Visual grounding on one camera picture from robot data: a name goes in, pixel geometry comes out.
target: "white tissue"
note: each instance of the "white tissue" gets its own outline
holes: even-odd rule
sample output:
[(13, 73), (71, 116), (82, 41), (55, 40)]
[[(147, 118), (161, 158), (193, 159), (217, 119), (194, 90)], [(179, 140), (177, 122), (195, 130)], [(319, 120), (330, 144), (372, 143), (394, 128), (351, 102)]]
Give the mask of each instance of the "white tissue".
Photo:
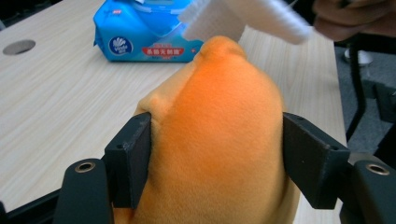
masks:
[(195, 0), (178, 18), (188, 24), (183, 34), (188, 40), (206, 41), (215, 35), (225, 35), (238, 41), (248, 25), (292, 44), (301, 44), (312, 31), (282, 0)]

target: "finger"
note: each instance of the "finger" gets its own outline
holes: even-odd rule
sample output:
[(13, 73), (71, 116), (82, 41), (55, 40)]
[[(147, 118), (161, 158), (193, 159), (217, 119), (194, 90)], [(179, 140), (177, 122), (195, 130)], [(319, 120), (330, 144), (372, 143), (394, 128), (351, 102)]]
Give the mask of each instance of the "finger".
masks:
[(371, 23), (363, 32), (372, 35), (396, 37), (396, 12), (389, 13), (380, 20)]
[(365, 7), (340, 8), (329, 0), (317, 0), (314, 11), (324, 20), (345, 26), (357, 26), (373, 22), (391, 11), (388, 1)]
[(315, 29), (333, 41), (346, 40), (364, 30), (367, 26), (367, 24), (359, 26), (344, 26), (323, 20), (322, 18), (316, 18), (314, 22)]
[(349, 4), (346, 6), (347, 8), (354, 8), (354, 7), (367, 7), (371, 5), (376, 5), (381, 2), (385, 2), (387, 0), (347, 0)]

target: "light wood table surface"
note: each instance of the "light wood table surface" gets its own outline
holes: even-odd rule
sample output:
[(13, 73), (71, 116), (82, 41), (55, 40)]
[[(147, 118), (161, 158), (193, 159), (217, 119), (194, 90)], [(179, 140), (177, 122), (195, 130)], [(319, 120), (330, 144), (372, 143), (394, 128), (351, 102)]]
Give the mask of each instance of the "light wood table surface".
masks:
[[(0, 32), (0, 50), (19, 40), (35, 47), (0, 53), (0, 200), (8, 211), (58, 189), (65, 169), (104, 148), (139, 99), (183, 63), (110, 63), (94, 47), (92, 17), (103, 1), (63, 0)], [(301, 46), (246, 29), (249, 60), (283, 91), (289, 112), (341, 143), (345, 129), (333, 45), (314, 34)], [(301, 198), (295, 223), (339, 223)]]

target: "orange cloth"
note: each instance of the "orange cloth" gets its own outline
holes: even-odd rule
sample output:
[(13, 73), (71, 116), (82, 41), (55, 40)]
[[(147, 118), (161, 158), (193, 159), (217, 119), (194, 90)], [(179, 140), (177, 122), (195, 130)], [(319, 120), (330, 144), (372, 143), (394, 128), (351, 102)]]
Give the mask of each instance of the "orange cloth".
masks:
[(135, 114), (152, 116), (148, 181), (116, 223), (291, 223), (299, 191), (283, 167), (283, 108), (235, 42), (208, 40), (140, 101)]

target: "metal screw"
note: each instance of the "metal screw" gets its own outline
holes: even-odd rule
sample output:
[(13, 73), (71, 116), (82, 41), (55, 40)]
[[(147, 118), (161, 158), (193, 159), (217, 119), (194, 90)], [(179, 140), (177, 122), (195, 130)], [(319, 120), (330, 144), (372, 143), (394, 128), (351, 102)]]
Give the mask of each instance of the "metal screw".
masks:
[(389, 175), (390, 172), (389, 170), (387, 170), (386, 168), (380, 166), (380, 165), (376, 165), (376, 164), (367, 164), (366, 165), (367, 170), (378, 174), (378, 175)]
[(82, 164), (79, 164), (78, 166), (76, 166), (75, 171), (77, 173), (87, 173), (87, 172), (93, 170), (94, 167), (95, 167), (94, 162), (86, 161), (86, 162), (83, 162)]

